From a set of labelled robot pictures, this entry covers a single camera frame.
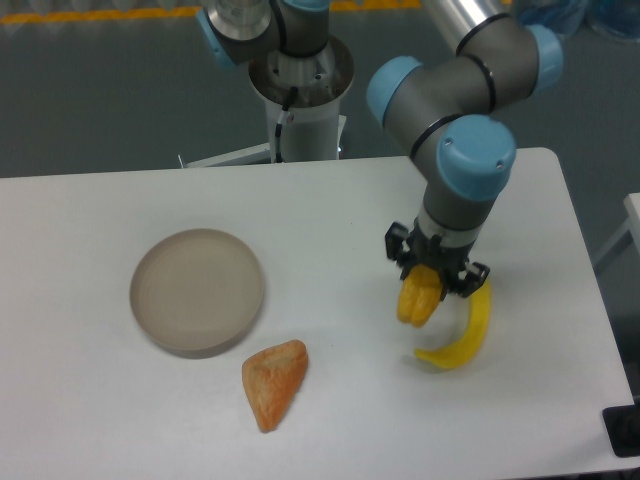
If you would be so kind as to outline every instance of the gray plate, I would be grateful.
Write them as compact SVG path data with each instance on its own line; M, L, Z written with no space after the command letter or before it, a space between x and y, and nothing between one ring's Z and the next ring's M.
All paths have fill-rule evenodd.
M140 261L130 301L142 329L180 356L205 358L248 331L264 281L254 253L218 230L187 230L162 240Z

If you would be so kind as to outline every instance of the banana peel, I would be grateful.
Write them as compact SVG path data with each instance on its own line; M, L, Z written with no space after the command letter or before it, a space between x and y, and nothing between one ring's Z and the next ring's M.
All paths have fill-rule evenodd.
M402 286L398 299L398 319L404 323L410 322L416 328L423 326L438 307L441 291L442 284L437 272L417 265ZM480 350L489 328L490 315L491 285L486 280L469 297L469 321L462 337L437 350L416 348L415 356L446 370L465 365Z

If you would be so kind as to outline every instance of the orange toy food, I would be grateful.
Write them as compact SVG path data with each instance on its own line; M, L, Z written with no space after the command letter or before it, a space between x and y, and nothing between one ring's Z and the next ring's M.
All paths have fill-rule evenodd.
M242 384L263 432L282 420L307 372L307 347L300 340L256 353L242 364Z

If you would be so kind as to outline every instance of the gray floor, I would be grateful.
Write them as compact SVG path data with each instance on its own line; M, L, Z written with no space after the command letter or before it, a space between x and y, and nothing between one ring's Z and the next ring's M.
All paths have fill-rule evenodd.
M397 55L436 65L451 53L420 10L331 21L356 62L347 156L400 154L368 111L368 80ZM495 117L519 146L558 154L593 254L625 218L625 195L640 191L640 46L588 28L565 45L561 84ZM193 18L0 26L1 177L177 168L178 153L190 162L266 138L245 68L220 70ZM638 253L599 280L622 357L639 362Z

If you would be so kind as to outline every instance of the robotic arm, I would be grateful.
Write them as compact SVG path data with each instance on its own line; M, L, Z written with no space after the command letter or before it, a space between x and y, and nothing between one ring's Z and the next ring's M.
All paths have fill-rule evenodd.
M497 1L425 5L456 57L432 70L398 57L367 90L378 122L428 181L413 230L394 223L387 232L387 257L402 279L425 264L440 276L442 299L467 297L489 274L468 256L516 153L509 130L485 115L553 85L563 53L555 34L520 27Z
M353 59L329 35L329 0L216 0L197 18L220 65L251 61L272 161L336 159Z

